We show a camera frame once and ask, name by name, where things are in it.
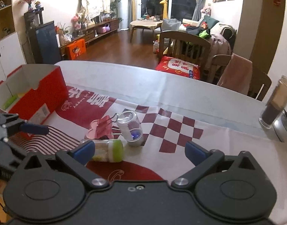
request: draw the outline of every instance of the wooden floor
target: wooden floor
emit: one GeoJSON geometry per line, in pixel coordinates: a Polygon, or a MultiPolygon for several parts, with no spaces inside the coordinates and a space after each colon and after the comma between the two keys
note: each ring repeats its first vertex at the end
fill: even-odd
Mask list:
{"type": "Polygon", "coordinates": [[[154,69],[158,64],[157,55],[153,53],[151,30],[134,30],[132,43],[129,42],[130,30],[105,35],[91,43],[86,53],[76,60],[98,61],[124,64],[154,69]]]}

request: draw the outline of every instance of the open cardboard box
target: open cardboard box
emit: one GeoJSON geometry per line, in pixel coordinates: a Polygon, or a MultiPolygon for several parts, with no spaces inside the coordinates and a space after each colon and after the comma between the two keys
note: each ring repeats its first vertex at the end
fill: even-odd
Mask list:
{"type": "Polygon", "coordinates": [[[18,113],[21,119],[41,124],[67,97],[59,66],[26,64],[0,83],[0,112],[18,113]],[[4,109],[5,103],[15,95],[18,98],[4,109]]]}

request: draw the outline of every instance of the glass tumbler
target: glass tumbler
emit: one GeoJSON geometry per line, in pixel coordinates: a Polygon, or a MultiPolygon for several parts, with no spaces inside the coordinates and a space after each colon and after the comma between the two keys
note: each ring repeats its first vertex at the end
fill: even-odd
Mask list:
{"type": "Polygon", "coordinates": [[[259,122],[267,129],[272,127],[273,122],[287,105],[287,77],[282,75],[278,81],[265,109],[260,114],[259,122]]]}
{"type": "Polygon", "coordinates": [[[143,131],[136,112],[126,111],[121,113],[116,123],[128,145],[137,147],[144,142],[143,131]]]}

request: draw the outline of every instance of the dark liquid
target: dark liquid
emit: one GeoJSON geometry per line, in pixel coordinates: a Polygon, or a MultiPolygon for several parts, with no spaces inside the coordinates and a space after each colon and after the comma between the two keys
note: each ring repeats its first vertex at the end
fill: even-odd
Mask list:
{"type": "Polygon", "coordinates": [[[282,110],[275,108],[272,103],[269,103],[262,113],[261,118],[267,125],[271,125],[281,111],[282,110]]]}

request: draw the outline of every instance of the green lid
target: green lid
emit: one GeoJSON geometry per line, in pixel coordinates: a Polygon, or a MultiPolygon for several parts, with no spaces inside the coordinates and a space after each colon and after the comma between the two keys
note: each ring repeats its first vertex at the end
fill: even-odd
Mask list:
{"type": "Polygon", "coordinates": [[[114,139],[112,144],[113,162],[121,162],[124,158],[124,147],[120,139],[114,139]]]}

